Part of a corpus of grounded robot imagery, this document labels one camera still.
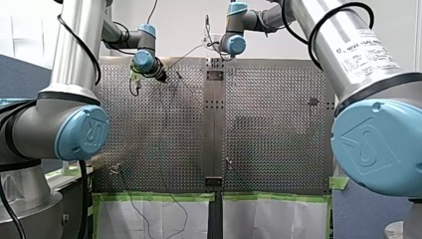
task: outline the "green tape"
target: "green tape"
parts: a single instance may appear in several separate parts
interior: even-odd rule
[[[156,192],[118,192],[118,193],[94,193],[93,199],[99,202],[103,201],[159,201],[172,202],[174,199],[178,202],[204,202],[213,201],[213,193],[184,193],[171,194]]]
[[[65,175],[65,176],[78,176],[78,175],[81,175],[81,171],[78,168],[66,169],[65,172],[63,173],[63,175]]]
[[[225,192],[223,200],[225,201],[255,201],[259,199],[277,200],[277,201],[300,201],[309,203],[325,203],[330,201],[330,196],[306,196],[289,193],[271,193],[271,192]]]
[[[223,200],[226,201],[256,201],[258,194],[255,192],[224,192]]]
[[[329,179],[329,188],[334,190],[344,190],[347,187],[349,178],[346,176],[334,176]]]
[[[91,207],[89,207],[89,208],[88,208],[88,216],[93,215],[93,213],[94,213],[94,209],[93,209],[93,207],[91,206]]]

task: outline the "wire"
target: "wire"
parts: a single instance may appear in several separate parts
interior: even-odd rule
[[[300,37],[295,31],[292,30],[292,28],[290,27],[289,24],[286,24],[288,22],[288,19],[286,17],[286,2],[288,0],[284,0],[283,1],[283,6],[282,6],[282,20],[285,23],[285,28],[286,30],[288,30],[288,32],[294,36],[296,39],[298,39],[298,41],[302,42],[303,44],[307,45],[308,41],[303,39],[302,37]]]
[[[258,21],[260,22],[261,26],[263,27],[264,33],[265,35],[268,37],[269,33],[273,33],[273,32],[277,32],[278,30],[283,30],[286,28],[286,26],[283,27],[271,27],[268,26],[263,19],[264,13],[266,11],[256,11],[256,10],[251,10],[252,12],[255,13],[255,15],[257,16]]]
[[[103,42],[105,42],[105,43],[107,43],[113,50],[116,50],[116,51],[118,51],[118,52],[120,52],[120,53],[123,53],[123,54],[127,54],[127,55],[135,55],[135,53],[130,53],[130,52],[125,52],[125,51],[122,51],[121,49],[119,49],[119,48],[117,48],[117,47],[115,47],[115,46],[113,46],[112,44],[110,44],[110,43],[108,43],[108,42],[106,42],[105,40],[103,40]]]
[[[196,46],[196,47],[194,47],[194,48],[192,48],[189,52],[187,52],[185,55],[183,55],[183,57],[181,57],[181,58],[179,58],[179,59],[177,59],[177,61],[175,61],[173,64],[171,64],[168,68],[167,68],[167,70],[170,70],[172,67],[174,67],[177,63],[179,63],[181,60],[183,60],[183,59],[185,59],[187,56],[189,56],[189,54],[191,54],[192,52],[194,52],[196,49],[198,49],[198,48],[200,48],[200,47],[202,47],[203,45],[201,44],[201,45],[199,45],[199,46]]]
[[[149,21],[151,20],[152,14],[154,14],[155,8],[157,7],[157,3],[158,3],[158,0],[155,0],[154,6],[152,7],[152,11],[149,14],[148,21],[146,21],[146,24],[149,24]]]
[[[93,52],[90,50],[90,48],[85,44],[85,42],[72,30],[71,27],[66,24],[66,22],[62,19],[62,14],[57,16],[57,19],[59,22],[68,30],[68,32],[77,40],[77,43],[84,49],[84,51],[87,53],[87,55],[90,57],[91,61],[93,62],[94,66],[97,69],[97,80],[96,85],[100,83],[102,80],[102,69],[100,68],[100,63],[97,60],[96,56],[93,54]]]
[[[160,153],[163,153],[163,150],[162,150],[162,136],[163,136],[163,134],[164,134],[164,131],[166,130],[166,128],[167,128],[167,126],[168,126],[168,111],[169,111],[169,108],[170,108],[170,106],[171,106],[171,104],[172,104],[172,102],[173,102],[173,100],[174,100],[174,97],[175,97],[175,94],[173,95],[173,97],[170,99],[170,102],[169,102],[169,104],[168,104],[168,108],[166,108],[165,106],[164,106],[164,101],[163,101],[163,99],[162,99],[162,90],[161,90],[161,86],[159,87],[159,93],[160,93],[160,101],[161,101],[161,105],[162,105],[162,107],[163,107],[163,110],[164,110],[164,123],[163,123],[163,126],[162,126],[162,128],[161,128],[161,133],[159,134],[159,144],[158,144],[158,151],[160,152]],[[186,211],[186,208],[184,208],[177,200],[176,200],[176,198],[174,198],[174,196],[170,193],[170,190],[168,189],[168,185],[167,185],[167,183],[166,183],[166,181],[164,180],[164,172],[163,172],[163,164],[164,163],[164,155],[162,154],[162,160],[161,160],[161,166],[160,166],[160,173],[161,173],[161,180],[162,180],[162,183],[164,184],[164,187],[165,187],[165,190],[166,190],[166,192],[168,193],[168,195],[171,197],[171,199],[183,210],[183,212],[185,213],[185,220],[184,220],[184,223],[183,223],[183,227],[182,227],[182,229],[181,230],[179,230],[179,231],[177,231],[177,232],[175,232],[175,233],[173,233],[173,234],[171,234],[169,237],[167,237],[166,239],[170,239],[170,238],[172,238],[173,236],[176,236],[176,235],[178,235],[178,234],[180,234],[180,233],[182,233],[185,229],[186,229],[186,225],[187,225],[187,221],[188,221],[188,219],[189,219],[189,214],[187,213],[187,211]]]
[[[136,86],[136,94],[133,92],[132,87],[131,87],[131,78],[129,78],[129,91],[134,97],[139,96],[139,89],[140,89],[140,87]]]
[[[9,202],[7,201],[6,195],[4,193],[4,188],[2,183],[0,182],[0,198],[3,202],[3,206],[6,209],[9,216],[12,218],[13,223],[15,224],[16,229],[18,230],[19,237],[21,239],[26,239],[25,230],[19,221],[18,217],[16,216],[15,212],[13,211],[12,207],[9,205]]]
[[[134,55],[134,53],[122,51],[121,49],[119,49],[119,48],[117,48],[117,47],[115,47],[113,45],[113,44],[126,43],[126,46],[128,48],[130,48],[130,46],[129,46],[128,42],[127,42],[129,40],[129,38],[130,38],[130,32],[129,32],[129,30],[126,28],[126,26],[124,26],[123,24],[121,24],[119,22],[114,22],[114,23],[124,29],[124,35],[120,32],[120,37],[115,42],[109,42],[109,41],[106,41],[105,39],[102,39],[102,41],[105,42],[106,44],[108,44],[113,50],[116,50],[116,51],[118,51],[120,53],[123,53],[123,54]]]
[[[81,168],[81,178],[82,178],[82,218],[80,229],[78,233],[78,239],[85,238],[85,232],[87,230],[87,221],[88,221],[88,201],[89,201],[89,189],[88,189],[88,174],[87,174],[87,165],[84,160],[79,161]]]
[[[9,113],[8,115],[6,115],[5,117],[3,117],[0,120],[0,131],[3,128],[3,125],[9,120],[9,118],[11,118],[13,115],[17,114],[22,109],[33,106],[35,104],[35,102],[36,101],[34,101],[34,100],[22,101],[22,102],[9,104],[9,105],[5,106],[4,108],[1,108],[0,114],[6,113],[7,111],[12,111],[12,112]],[[26,237],[26,234],[25,234],[25,230],[24,230],[24,228],[21,224],[21,221],[16,216],[15,212],[13,211],[13,208],[10,206],[9,201],[7,200],[7,197],[6,197],[6,194],[4,192],[4,188],[3,188],[3,184],[1,183],[1,180],[0,180],[0,199],[3,203],[4,208],[6,209],[10,218],[12,219],[13,224],[15,224],[15,227],[18,230],[18,233],[19,233],[19,237],[21,239],[26,239],[27,237]]]
[[[322,25],[329,20],[331,17],[333,17],[335,14],[337,14],[340,11],[345,10],[345,8],[348,7],[359,7],[359,8],[363,8],[364,10],[366,10],[366,12],[369,14],[369,28],[372,29],[373,25],[374,25],[374,21],[375,21],[375,15],[372,11],[372,9],[361,2],[348,2],[348,3],[344,3],[343,5],[333,8],[331,10],[329,10],[327,13],[325,13],[325,15],[316,23],[316,25],[314,26],[313,30],[310,33],[310,40],[308,43],[308,53],[310,54],[311,60],[313,60],[314,64],[320,68],[322,71],[322,67],[319,63],[319,61],[317,60],[317,57],[314,55],[313,52],[313,46],[314,46],[314,41],[316,39],[317,33],[319,31],[319,29],[322,27]]]
[[[126,188],[127,193],[129,194],[129,200],[130,200],[130,204],[131,204],[131,206],[132,206],[132,207],[133,207],[133,209],[137,212],[137,214],[139,214],[139,216],[141,216],[141,217],[143,218],[143,220],[145,220],[145,222],[146,222],[146,233],[148,233],[149,238],[150,238],[150,239],[154,239],[154,238],[151,236],[151,231],[150,231],[151,224],[149,223],[148,218],[146,218],[146,217],[145,217],[145,216],[144,216],[144,215],[143,215],[143,214],[139,211],[139,209],[137,209],[137,207],[136,207],[136,206],[134,205],[134,203],[133,203],[131,190],[130,190],[130,188],[128,187],[128,184],[127,184],[127,181],[126,181],[126,178],[125,178],[125,176],[124,176],[124,174],[123,174],[123,170],[122,170],[122,169],[120,169],[119,174],[120,174],[120,176],[121,176],[121,180],[123,181],[123,185],[124,185],[124,187]]]
[[[215,45],[216,45],[216,44],[220,44],[220,43],[219,43],[219,42],[214,42],[214,41],[212,40],[212,38],[211,38],[211,34],[210,34],[210,32],[211,32],[211,25],[210,25],[210,17],[208,16],[208,14],[207,14],[207,15],[205,15],[205,30],[206,30],[206,32],[207,32],[207,37],[208,37],[208,39],[209,39],[209,41],[210,41],[210,43],[209,43],[209,44],[207,44],[207,46],[208,46],[208,47],[212,46],[212,48],[214,49],[214,51],[215,51],[216,53],[218,53],[218,55],[220,56],[220,58],[221,58],[221,60],[222,60],[223,62],[230,62],[230,61],[232,61],[234,58],[231,58],[231,57],[230,57],[230,54],[228,54],[228,53],[222,53],[220,50],[218,50],[218,49],[215,47]]]

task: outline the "metal bracket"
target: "metal bracket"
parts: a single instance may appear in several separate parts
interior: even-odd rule
[[[223,71],[207,71],[207,81],[223,81]]]
[[[223,185],[223,177],[205,177],[205,186],[218,187]]]

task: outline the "metal frame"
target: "metal frame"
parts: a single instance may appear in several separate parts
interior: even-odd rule
[[[164,58],[161,59],[165,66],[171,66],[175,63],[179,58]],[[101,63],[105,65],[119,65],[120,67],[124,67],[127,71],[129,71],[129,65],[131,63],[131,57],[125,58],[103,58],[101,59]],[[203,58],[186,58],[180,61],[176,66],[174,66],[170,71],[170,76],[177,76],[175,75],[175,71],[182,71],[188,68],[189,66],[195,66],[201,68],[201,76],[202,76],[202,83],[195,83],[194,89],[191,89],[191,93],[185,91],[182,97],[187,96],[187,94],[197,95],[195,97],[196,101],[200,101],[198,108],[196,111],[201,112],[201,120],[202,120],[202,134],[201,138],[203,141],[201,142],[201,146],[203,148],[201,155],[199,155],[199,160],[202,161],[202,175],[203,175],[203,187],[196,188],[193,190],[186,190],[183,186],[178,186],[173,184],[169,184],[170,187],[167,188],[168,190],[164,190],[164,188],[156,187],[156,183],[152,183],[150,186],[154,186],[154,189],[157,191],[167,191],[172,193],[178,192],[214,192],[215,193],[215,200],[210,202],[209,206],[209,239],[221,239],[223,237],[223,199],[222,199],[222,192],[225,190],[224,188],[224,177],[227,173],[226,169],[227,165],[225,164],[225,140],[226,140],[226,110],[230,107],[228,106],[227,101],[227,89],[226,86],[227,79],[229,76],[227,75],[228,70],[233,67],[238,68],[248,68],[248,67],[257,67],[257,66],[265,66],[266,68],[292,68],[298,71],[307,71],[312,69],[310,72],[310,77],[313,77],[313,74],[317,74],[317,77],[320,80],[323,80],[323,73],[316,70],[313,66],[311,61],[292,61],[292,60],[234,60],[232,62],[222,62],[221,59],[203,59]],[[112,80],[114,78],[119,78],[120,75],[111,74],[111,76],[107,76],[105,74],[105,78],[103,79],[103,83],[105,81]],[[126,81],[128,79],[122,79],[124,82],[122,84],[127,84]],[[152,80],[152,82],[148,82],[150,87],[157,87],[160,86],[159,82]],[[192,86],[189,85],[191,82],[184,83],[183,85],[187,85],[184,87],[191,88]],[[329,137],[330,137],[330,128],[333,122],[333,112],[334,112],[334,93],[329,85],[329,82],[326,81],[325,90],[324,90],[324,102],[322,104],[327,104],[324,106],[326,109],[326,113],[323,115],[324,120],[324,128],[323,128],[323,135],[324,135],[324,143],[323,143],[323,183],[322,186],[318,189],[311,189],[311,190],[289,190],[287,188],[281,187],[279,190],[274,190],[277,192],[290,192],[290,193],[297,193],[297,194],[330,194],[329,191],[329,177],[332,175],[332,162],[333,156],[330,149],[329,144]],[[120,91],[113,90],[114,94],[120,94]],[[127,97],[127,92],[122,93],[124,96],[120,96],[122,98]],[[131,101],[138,101],[136,98],[130,98]],[[108,175],[109,168],[101,169],[105,170],[103,173],[107,173],[107,176],[113,177],[115,175]],[[139,169],[138,173],[150,173],[148,171],[142,172],[142,168]],[[165,178],[166,181],[174,181],[174,178],[168,177]],[[129,189],[131,190],[138,190],[139,188],[134,186],[133,181],[130,181],[131,185]],[[256,190],[268,191],[266,188],[254,188]],[[122,187],[122,184],[119,184],[115,189],[119,190],[126,190],[126,188]]]

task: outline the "white paper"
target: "white paper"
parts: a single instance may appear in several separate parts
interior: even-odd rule
[[[258,200],[253,239],[292,238],[295,205],[292,201]]]
[[[188,213],[183,232],[172,239],[207,239],[209,202],[181,202]],[[148,219],[154,239],[168,238],[184,225],[185,213],[174,202],[133,201],[133,205]],[[98,221],[99,239],[150,239],[146,221],[130,202],[102,202]]]
[[[326,203],[296,202],[292,239],[325,239]]]
[[[223,233],[225,239],[252,239],[257,201],[224,201]]]
[[[325,239],[326,203],[224,201],[224,239]]]

